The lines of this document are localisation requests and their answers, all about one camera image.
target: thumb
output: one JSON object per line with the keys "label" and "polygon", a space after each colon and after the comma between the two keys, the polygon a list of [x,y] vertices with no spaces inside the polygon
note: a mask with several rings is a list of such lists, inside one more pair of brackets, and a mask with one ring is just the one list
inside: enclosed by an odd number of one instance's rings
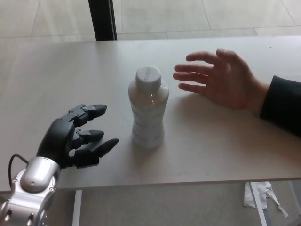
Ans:
{"label": "thumb", "polygon": [[246,61],[244,61],[239,55],[237,55],[236,52],[232,50],[225,50],[225,49],[217,49],[216,55],[220,58],[226,61],[230,65],[236,65],[236,66],[243,66],[248,67],[248,64]]}

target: white paper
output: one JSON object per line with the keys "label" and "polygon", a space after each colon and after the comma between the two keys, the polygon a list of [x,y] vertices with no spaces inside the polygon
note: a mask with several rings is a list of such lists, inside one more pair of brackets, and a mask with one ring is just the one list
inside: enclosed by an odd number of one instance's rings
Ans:
{"label": "white paper", "polygon": [[[288,214],[280,206],[280,203],[278,202],[278,199],[276,198],[276,196],[274,194],[274,191],[272,189],[271,183],[269,181],[265,181],[265,182],[255,182],[255,184],[256,184],[256,187],[257,187],[257,191],[253,191],[253,192],[257,192],[257,194],[259,194],[259,198],[260,198],[260,201],[261,201],[261,204],[262,204],[262,208],[266,209],[267,208],[267,198],[272,198],[274,200],[275,204],[280,209],[280,211],[287,218]],[[254,199],[253,199],[252,192],[251,192],[251,189],[250,189],[250,185],[249,185],[248,182],[245,184],[244,206],[255,208]]]}

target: black cable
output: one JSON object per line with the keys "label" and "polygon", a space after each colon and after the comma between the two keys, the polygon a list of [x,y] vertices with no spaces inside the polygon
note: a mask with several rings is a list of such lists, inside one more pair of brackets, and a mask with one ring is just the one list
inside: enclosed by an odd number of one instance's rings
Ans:
{"label": "black cable", "polygon": [[19,155],[19,154],[14,154],[13,156],[10,157],[9,164],[8,164],[8,180],[9,180],[9,186],[10,186],[10,188],[11,188],[11,182],[12,182],[12,180],[11,180],[11,165],[12,165],[13,160],[14,160],[15,157],[18,157],[23,162],[25,162],[26,165],[28,165],[28,161],[25,158],[23,158],[21,155]]}

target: white table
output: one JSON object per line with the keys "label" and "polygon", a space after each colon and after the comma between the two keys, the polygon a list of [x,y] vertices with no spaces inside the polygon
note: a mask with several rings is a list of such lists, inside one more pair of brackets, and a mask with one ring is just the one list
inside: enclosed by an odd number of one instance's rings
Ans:
{"label": "white table", "polygon": [[[9,190],[8,161],[37,152],[51,122],[78,104],[106,104],[83,129],[101,129],[118,145],[96,167],[62,172],[59,187],[301,178],[301,139],[251,116],[178,89],[177,63],[196,50],[236,51],[261,80],[301,81],[301,37],[149,40],[26,45],[19,50],[0,110],[0,191]],[[155,65],[170,88],[157,150],[132,144],[127,88],[136,69]],[[23,165],[14,165],[16,172]]]}

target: white bottle cap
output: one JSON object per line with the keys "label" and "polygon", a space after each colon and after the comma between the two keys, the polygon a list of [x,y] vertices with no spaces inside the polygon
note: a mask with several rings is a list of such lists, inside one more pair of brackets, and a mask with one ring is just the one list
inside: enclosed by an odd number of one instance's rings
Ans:
{"label": "white bottle cap", "polygon": [[155,93],[161,86],[161,72],[157,67],[141,67],[136,72],[136,87],[145,93]]}

